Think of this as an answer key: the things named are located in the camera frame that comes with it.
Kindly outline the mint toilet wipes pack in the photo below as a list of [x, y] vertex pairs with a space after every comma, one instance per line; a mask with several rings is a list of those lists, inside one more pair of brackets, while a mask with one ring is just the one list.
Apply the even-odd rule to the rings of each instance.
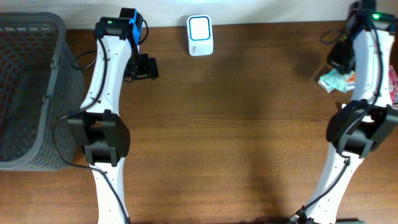
[[345, 75], [340, 74], [335, 69], [320, 77], [322, 80], [327, 81], [329, 84], [333, 85], [334, 90], [346, 93], [346, 78]]

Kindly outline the orange Kleenex tissue pack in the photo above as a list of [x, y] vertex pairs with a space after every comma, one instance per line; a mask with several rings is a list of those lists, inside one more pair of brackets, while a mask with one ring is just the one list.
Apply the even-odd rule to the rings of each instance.
[[350, 74], [345, 75], [346, 78], [346, 91], [353, 91], [355, 86], [356, 73], [352, 71]]

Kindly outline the red purple tissue pack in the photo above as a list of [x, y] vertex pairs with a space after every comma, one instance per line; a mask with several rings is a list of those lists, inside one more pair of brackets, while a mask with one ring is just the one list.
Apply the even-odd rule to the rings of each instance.
[[389, 66], [389, 94], [392, 104], [397, 104], [397, 74], [392, 65]]

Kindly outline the teal Kleenex tissue pack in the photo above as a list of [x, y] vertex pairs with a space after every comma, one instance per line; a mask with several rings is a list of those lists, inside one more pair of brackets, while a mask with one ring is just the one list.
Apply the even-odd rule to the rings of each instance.
[[331, 93], [335, 89], [333, 85], [329, 84], [327, 81], [322, 80], [321, 78], [318, 80], [318, 84], [327, 93]]

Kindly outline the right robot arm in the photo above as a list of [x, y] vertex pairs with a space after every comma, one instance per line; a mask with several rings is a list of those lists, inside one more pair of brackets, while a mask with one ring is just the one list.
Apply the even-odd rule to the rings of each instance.
[[356, 169], [397, 126], [389, 94], [388, 66], [396, 17], [375, 9], [351, 10], [327, 62], [340, 74], [355, 72], [351, 101], [329, 121], [328, 155], [310, 199], [289, 223], [335, 223], [340, 202]]

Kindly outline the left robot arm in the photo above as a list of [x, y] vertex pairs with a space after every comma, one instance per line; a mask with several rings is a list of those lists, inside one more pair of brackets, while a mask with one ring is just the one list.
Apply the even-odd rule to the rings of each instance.
[[142, 54], [149, 26], [138, 17], [102, 17], [93, 30], [97, 49], [90, 87], [80, 109], [66, 120], [95, 179], [99, 223], [130, 223], [123, 167], [131, 145], [119, 115], [123, 83], [159, 77], [155, 58]]

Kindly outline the white barcode scanner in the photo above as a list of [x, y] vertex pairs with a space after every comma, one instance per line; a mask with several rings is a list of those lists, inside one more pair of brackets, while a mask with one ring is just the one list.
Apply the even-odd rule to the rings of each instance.
[[214, 50], [212, 20], [208, 15], [187, 18], [188, 52], [192, 57], [211, 55]]

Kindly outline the grey plastic mesh basket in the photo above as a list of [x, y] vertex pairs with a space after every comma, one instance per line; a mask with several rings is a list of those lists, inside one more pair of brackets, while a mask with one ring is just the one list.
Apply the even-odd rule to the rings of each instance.
[[85, 94], [66, 26], [51, 12], [1, 13], [1, 170], [56, 171], [74, 158], [66, 121]]

